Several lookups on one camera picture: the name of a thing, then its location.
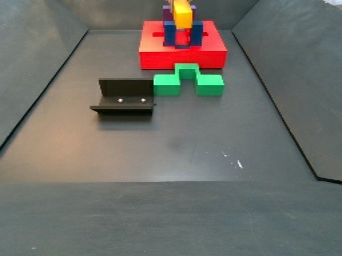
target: yellow block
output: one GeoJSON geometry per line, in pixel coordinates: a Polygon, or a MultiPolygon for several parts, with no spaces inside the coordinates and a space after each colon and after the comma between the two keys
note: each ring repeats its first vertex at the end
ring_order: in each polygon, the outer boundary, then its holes
{"type": "Polygon", "coordinates": [[[177,28],[193,27],[193,10],[187,0],[174,0],[174,20],[177,28]]]}

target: green l-shaped block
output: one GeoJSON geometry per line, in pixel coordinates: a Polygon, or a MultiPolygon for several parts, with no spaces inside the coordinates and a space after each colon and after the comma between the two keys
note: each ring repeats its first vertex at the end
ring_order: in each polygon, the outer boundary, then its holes
{"type": "Polygon", "coordinates": [[[177,63],[175,74],[157,74],[154,77],[155,96],[178,96],[182,79],[195,80],[198,96],[221,96],[223,93],[222,75],[201,74],[195,63],[177,63]]]}

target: blue block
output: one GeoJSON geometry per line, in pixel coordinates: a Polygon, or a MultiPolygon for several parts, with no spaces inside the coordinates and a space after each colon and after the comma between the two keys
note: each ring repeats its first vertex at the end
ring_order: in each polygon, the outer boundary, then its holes
{"type": "Polygon", "coordinates": [[[191,34],[190,34],[190,45],[202,46],[202,37],[203,37],[203,21],[194,21],[191,34]]]}
{"type": "Polygon", "coordinates": [[[165,21],[165,46],[177,45],[177,24],[174,21],[165,21]]]}
{"type": "Polygon", "coordinates": [[[189,45],[177,44],[177,45],[175,45],[175,48],[177,48],[177,49],[189,49],[190,46],[189,46],[189,45]]]}

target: gray wall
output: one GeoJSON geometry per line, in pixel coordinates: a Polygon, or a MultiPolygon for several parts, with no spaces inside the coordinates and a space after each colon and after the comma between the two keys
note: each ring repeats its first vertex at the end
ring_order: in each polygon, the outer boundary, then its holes
{"type": "MultiPolygon", "coordinates": [[[[91,29],[142,29],[145,20],[162,19],[162,0],[59,0],[91,29]]],[[[231,29],[259,0],[197,0],[199,19],[231,29]]]]}
{"type": "Polygon", "coordinates": [[[0,146],[86,32],[55,0],[0,0],[0,146]]]}
{"type": "Polygon", "coordinates": [[[317,175],[342,180],[342,12],[261,0],[234,28],[317,175]]]}

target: black metal bracket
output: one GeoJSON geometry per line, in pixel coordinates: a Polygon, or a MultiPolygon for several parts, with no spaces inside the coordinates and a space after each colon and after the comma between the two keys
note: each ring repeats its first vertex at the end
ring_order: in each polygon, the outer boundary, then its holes
{"type": "Polygon", "coordinates": [[[102,100],[91,109],[99,114],[153,114],[153,79],[99,79],[102,100]]]}

